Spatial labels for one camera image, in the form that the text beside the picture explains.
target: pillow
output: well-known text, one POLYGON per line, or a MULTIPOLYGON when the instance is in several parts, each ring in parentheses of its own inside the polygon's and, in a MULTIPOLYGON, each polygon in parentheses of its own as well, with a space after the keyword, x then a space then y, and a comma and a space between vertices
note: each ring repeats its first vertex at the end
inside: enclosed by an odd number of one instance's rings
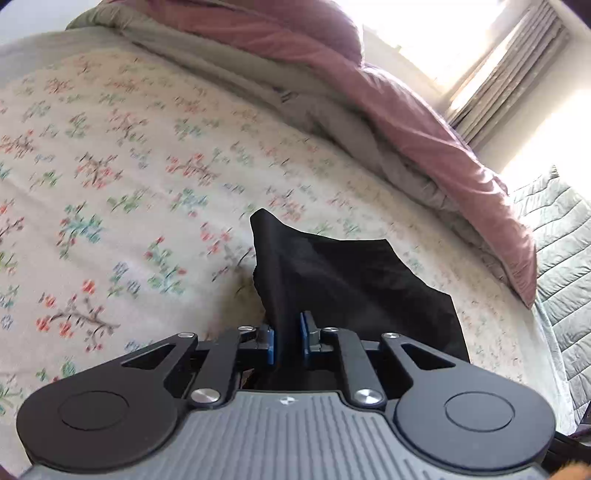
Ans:
POLYGON ((361 29, 332 0, 214 0, 211 3, 234 6, 273 18, 290 30, 307 35, 346 59, 361 65, 361 29))

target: bed sheet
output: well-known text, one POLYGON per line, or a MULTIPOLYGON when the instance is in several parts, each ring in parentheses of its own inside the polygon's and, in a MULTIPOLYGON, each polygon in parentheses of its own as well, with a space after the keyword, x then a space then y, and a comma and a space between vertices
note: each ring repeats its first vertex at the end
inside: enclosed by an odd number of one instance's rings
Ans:
POLYGON ((329 142, 107 30, 60 35, 0 50, 14 65, 0 80, 7 469, 27 466, 14 420, 34 390, 179 331, 260 322, 248 221, 260 207, 303 231, 388 239, 452 296, 472 362, 540 391, 560 418, 531 313, 428 211, 329 142))

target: metal screw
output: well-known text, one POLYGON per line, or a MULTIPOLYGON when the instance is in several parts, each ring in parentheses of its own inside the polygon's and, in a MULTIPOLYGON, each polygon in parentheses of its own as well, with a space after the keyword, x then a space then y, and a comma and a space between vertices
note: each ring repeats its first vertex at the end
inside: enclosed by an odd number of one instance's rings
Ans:
POLYGON ((214 403, 220 399, 220 392, 212 388, 198 388, 191 392, 191 400, 196 403, 214 403))
POLYGON ((362 388, 355 392, 353 398, 362 405, 375 405, 376 403, 380 403, 384 399, 384 396, 371 388, 362 388))

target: pink duvet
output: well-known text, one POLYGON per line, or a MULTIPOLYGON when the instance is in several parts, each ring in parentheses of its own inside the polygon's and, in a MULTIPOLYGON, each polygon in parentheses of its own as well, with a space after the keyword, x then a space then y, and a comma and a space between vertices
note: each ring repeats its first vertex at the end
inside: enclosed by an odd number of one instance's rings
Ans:
POLYGON ((423 100, 379 69, 358 66, 303 34, 268 18, 170 0, 109 0, 180 31, 267 59, 301 63, 358 105, 396 149, 416 162, 458 205, 503 262, 523 302, 536 289, 532 233, 513 214, 506 187, 423 100))

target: black cloth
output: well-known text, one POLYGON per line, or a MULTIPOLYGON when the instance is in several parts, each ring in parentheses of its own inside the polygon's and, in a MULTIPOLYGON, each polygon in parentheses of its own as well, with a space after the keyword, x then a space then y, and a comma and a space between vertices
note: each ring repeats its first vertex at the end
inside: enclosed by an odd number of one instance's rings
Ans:
POLYGON ((416 277, 386 240, 334 240, 251 216, 254 282, 275 329, 279 368, 301 357, 300 312, 362 340, 398 332, 469 361, 452 298, 416 277))

